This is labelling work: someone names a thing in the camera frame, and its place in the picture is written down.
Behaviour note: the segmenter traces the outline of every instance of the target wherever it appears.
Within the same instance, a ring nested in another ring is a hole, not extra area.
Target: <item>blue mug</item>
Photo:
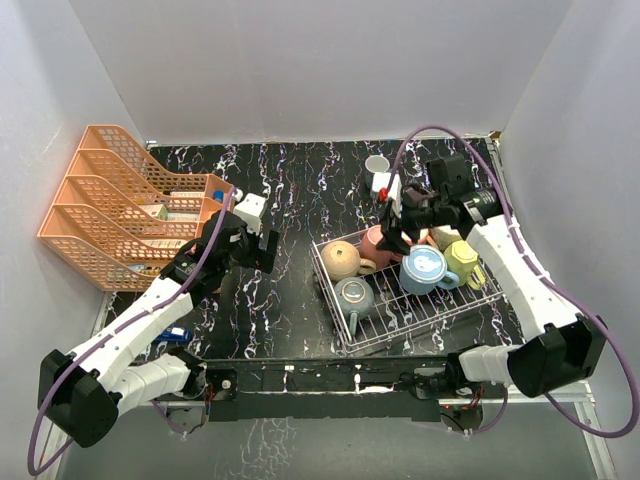
[[[411,247],[411,253],[402,258],[400,285],[414,295],[426,295],[434,288],[451,290],[460,285],[460,278],[447,270],[447,260],[437,248],[430,245]]]

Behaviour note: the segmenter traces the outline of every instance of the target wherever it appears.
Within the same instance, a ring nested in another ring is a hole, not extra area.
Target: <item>white wall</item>
[[[40,361],[88,338],[101,292],[36,239],[88,123],[138,133],[66,0],[0,0],[0,477],[31,478]]]
[[[502,130],[570,0],[70,0],[145,138]]]
[[[603,7],[582,0],[570,9],[502,151],[533,249],[558,284],[603,316],[640,376],[640,4]],[[629,393],[610,350],[591,383],[603,427],[624,425]],[[621,478],[638,478],[640,434],[609,447]]]

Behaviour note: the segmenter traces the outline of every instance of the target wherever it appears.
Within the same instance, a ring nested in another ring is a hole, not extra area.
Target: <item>yellow mug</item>
[[[444,252],[448,269],[458,275],[460,286],[469,285],[474,290],[481,290],[487,282],[482,271],[478,253],[464,240],[453,242]]]

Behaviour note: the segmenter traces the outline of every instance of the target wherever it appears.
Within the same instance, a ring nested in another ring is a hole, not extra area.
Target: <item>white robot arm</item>
[[[503,288],[526,342],[472,346],[458,352],[455,361],[461,383],[515,384],[525,395],[535,397],[589,377],[604,348],[604,335],[544,284],[551,282],[548,273],[518,228],[507,226],[495,190],[474,186],[469,163],[460,154],[427,163],[427,173],[435,192],[410,184],[403,190],[401,209],[394,208],[396,200],[388,197],[380,222],[384,240],[377,248],[407,255],[410,247],[403,234],[415,241],[422,228],[457,228]],[[512,235],[518,236],[524,254]],[[527,261],[545,277],[544,282]]]
[[[202,392],[204,364],[185,351],[143,366],[129,365],[167,327],[215,291],[233,266],[271,272],[279,235],[263,232],[265,205],[264,198],[248,194],[233,213],[216,213],[205,223],[202,237],[185,244],[113,323],[66,355],[58,350],[47,355],[38,392],[38,406],[46,416],[87,447],[104,437],[118,416],[141,403],[167,393],[195,397]],[[264,250],[259,246],[261,234],[267,244]]]

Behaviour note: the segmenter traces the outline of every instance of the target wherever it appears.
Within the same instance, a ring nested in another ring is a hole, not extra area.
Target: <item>wire dish rack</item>
[[[358,320],[354,338],[349,333],[349,325],[338,307],[338,299],[320,252],[327,244],[336,240],[343,240],[358,247],[365,233],[366,230],[362,230],[323,243],[313,242],[311,245],[313,268],[331,311],[342,348],[347,355],[392,342],[408,333],[424,333],[429,325],[474,310],[503,295],[498,282],[484,265],[487,282],[482,290],[473,290],[464,285],[449,291],[436,288],[428,295],[412,295],[400,286],[400,264],[391,263],[382,270],[361,277],[373,289],[375,307],[370,315]]]

